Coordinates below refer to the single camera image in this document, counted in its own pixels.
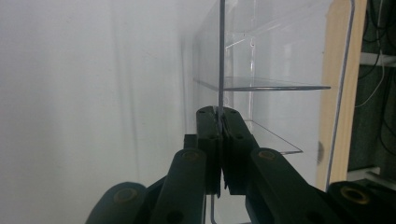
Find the white backdrop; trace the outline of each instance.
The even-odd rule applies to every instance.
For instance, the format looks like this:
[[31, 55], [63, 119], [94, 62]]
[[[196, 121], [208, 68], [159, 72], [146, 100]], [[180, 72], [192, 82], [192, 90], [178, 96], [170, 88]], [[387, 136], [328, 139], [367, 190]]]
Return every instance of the white backdrop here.
[[212, 5], [0, 0], [0, 223], [83, 223], [113, 185], [166, 174]]

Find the white cable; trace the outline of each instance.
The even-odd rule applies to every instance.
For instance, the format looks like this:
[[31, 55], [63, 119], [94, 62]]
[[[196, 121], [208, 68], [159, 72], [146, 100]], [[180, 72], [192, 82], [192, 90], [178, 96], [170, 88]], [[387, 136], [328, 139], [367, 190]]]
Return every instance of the white cable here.
[[[382, 11], [382, 3], [383, 0], [381, 0], [381, 3], [379, 4], [379, 11], [378, 11], [378, 22], [377, 22], [377, 27], [380, 27], [380, 22], [381, 22], [381, 11]], [[378, 29], [376, 29], [376, 44], [379, 47], [379, 59], [381, 61], [381, 67], [382, 67], [382, 77], [381, 80], [379, 81], [378, 85], [375, 87], [373, 93], [371, 93], [371, 95], [367, 98], [367, 100], [365, 100], [362, 104], [360, 105], [356, 105], [355, 108], [361, 107], [363, 105], [366, 105], [367, 102], [369, 102], [371, 100], [371, 98], [374, 96], [374, 94], [376, 93], [376, 91], [378, 90], [378, 88], [381, 86], [382, 82], [384, 81], [384, 77], [385, 77], [385, 65], [384, 65], [384, 60], [382, 57], [382, 49], [381, 49], [381, 43], [379, 41], [379, 31]]]

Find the wooden panel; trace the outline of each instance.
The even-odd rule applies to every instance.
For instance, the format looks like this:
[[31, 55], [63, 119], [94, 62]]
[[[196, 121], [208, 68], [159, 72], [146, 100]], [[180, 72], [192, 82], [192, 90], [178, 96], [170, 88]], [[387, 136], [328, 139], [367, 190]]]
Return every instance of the wooden panel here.
[[[347, 27], [351, 8], [349, 0], [334, 0], [328, 14], [326, 47], [323, 64], [323, 83], [332, 89], [322, 93], [320, 112], [320, 157], [318, 158], [317, 188], [326, 189], [331, 156], [332, 130], [337, 109], [340, 74], [345, 56]], [[347, 178], [347, 163], [355, 105], [356, 87], [361, 55], [361, 39], [364, 26], [366, 0], [356, 0], [347, 54], [346, 74], [340, 105], [338, 128], [332, 155], [330, 182]]]

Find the white wall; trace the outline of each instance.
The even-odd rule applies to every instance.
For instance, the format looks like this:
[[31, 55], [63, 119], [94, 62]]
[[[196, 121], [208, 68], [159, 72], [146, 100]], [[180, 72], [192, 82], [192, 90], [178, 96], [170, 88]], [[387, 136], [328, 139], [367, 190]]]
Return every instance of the white wall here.
[[166, 174], [212, 4], [0, 0], [0, 223], [83, 223], [111, 186]]

